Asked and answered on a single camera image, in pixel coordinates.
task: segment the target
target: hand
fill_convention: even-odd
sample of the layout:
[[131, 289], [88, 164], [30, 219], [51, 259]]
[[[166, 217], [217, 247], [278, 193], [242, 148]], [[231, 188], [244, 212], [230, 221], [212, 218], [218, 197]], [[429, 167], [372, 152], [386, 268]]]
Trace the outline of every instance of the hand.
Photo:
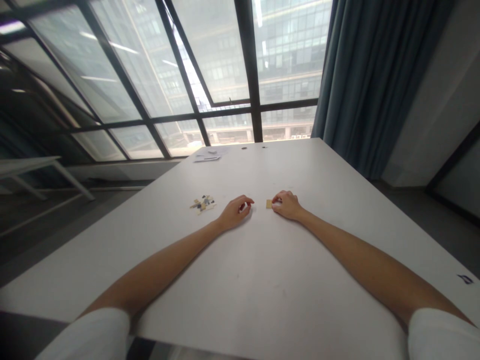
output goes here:
[[240, 224], [250, 213], [252, 204], [255, 204], [255, 201], [245, 195], [241, 195], [230, 201], [218, 219], [215, 220], [220, 230], [224, 232]]
[[298, 220], [302, 212], [305, 211], [299, 203], [299, 198], [291, 191], [280, 191], [271, 202], [273, 211], [287, 219]]

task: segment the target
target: white sleeve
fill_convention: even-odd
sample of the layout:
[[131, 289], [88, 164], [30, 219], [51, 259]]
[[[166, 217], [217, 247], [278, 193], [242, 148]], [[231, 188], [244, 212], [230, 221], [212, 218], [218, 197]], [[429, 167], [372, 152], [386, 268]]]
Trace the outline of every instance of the white sleeve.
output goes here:
[[415, 311], [408, 325], [411, 360], [479, 360], [480, 330], [445, 311]]
[[36, 360], [124, 360], [129, 329], [125, 311], [101, 308], [70, 324]]

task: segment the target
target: gray curtain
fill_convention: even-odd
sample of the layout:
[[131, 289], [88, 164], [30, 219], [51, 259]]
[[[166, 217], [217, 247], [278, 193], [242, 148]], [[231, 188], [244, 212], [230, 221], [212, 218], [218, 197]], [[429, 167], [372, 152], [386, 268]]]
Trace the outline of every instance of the gray curtain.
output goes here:
[[311, 137], [379, 179], [453, 5], [333, 0]]

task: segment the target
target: forearm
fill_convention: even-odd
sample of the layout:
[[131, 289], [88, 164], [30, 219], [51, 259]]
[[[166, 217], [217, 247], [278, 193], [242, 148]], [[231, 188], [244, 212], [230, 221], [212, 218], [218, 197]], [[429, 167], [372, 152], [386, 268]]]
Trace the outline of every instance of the forearm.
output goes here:
[[298, 221], [310, 230], [345, 269], [406, 324], [417, 309], [433, 308], [470, 320], [445, 296], [375, 246], [304, 210]]
[[224, 229], [213, 221], [139, 263], [101, 294], [80, 316], [106, 307], [133, 317], [155, 299]]

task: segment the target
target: ceiling light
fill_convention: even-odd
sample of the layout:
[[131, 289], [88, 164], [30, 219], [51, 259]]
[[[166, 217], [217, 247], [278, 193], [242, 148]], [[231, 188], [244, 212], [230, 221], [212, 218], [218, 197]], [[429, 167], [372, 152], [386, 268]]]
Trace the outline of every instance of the ceiling light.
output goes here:
[[168, 64], [168, 65], [172, 65], [176, 68], [178, 68], [179, 66], [176, 64], [176, 63], [173, 63], [173, 62], [170, 62], [170, 61], [167, 61], [167, 60], [162, 60], [165, 64]]
[[[86, 37], [86, 38], [89, 38], [89, 39], [92, 39], [92, 40], [97, 40], [97, 37], [95, 35], [90, 34], [88, 32], [80, 31], [79, 34], [82, 35], [83, 37]], [[112, 45], [114, 48], [117, 48], [117, 49], [120, 49], [120, 50], [125, 50], [125, 51], [128, 51], [129, 53], [132, 53], [132, 54], [138, 54], [139, 53], [138, 51], [135, 51], [135, 50], [133, 50], [129, 47], [122, 46], [122, 45], [119, 45], [119, 44], [111, 42], [111, 41], [109, 41], [108, 43], [110, 45]]]
[[105, 81], [109, 83], [117, 83], [118, 81], [115, 79], [109, 79], [105, 77], [95, 77], [95, 76], [81, 76], [82, 79], [85, 80], [95, 80], [95, 81]]
[[0, 26], [0, 34], [7, 35], [11, 33], [16, 33], [17, 31], [25, 29], [25, 25], [21, 21], [10, 22], [5, 25]]
[[260, 4], [260, 0], [255, 0], [255, 11], [256, 11], [256, 23], [258, 24], [258, 27], [261, 28], [264, 22], [262, 19], [262, 6]]

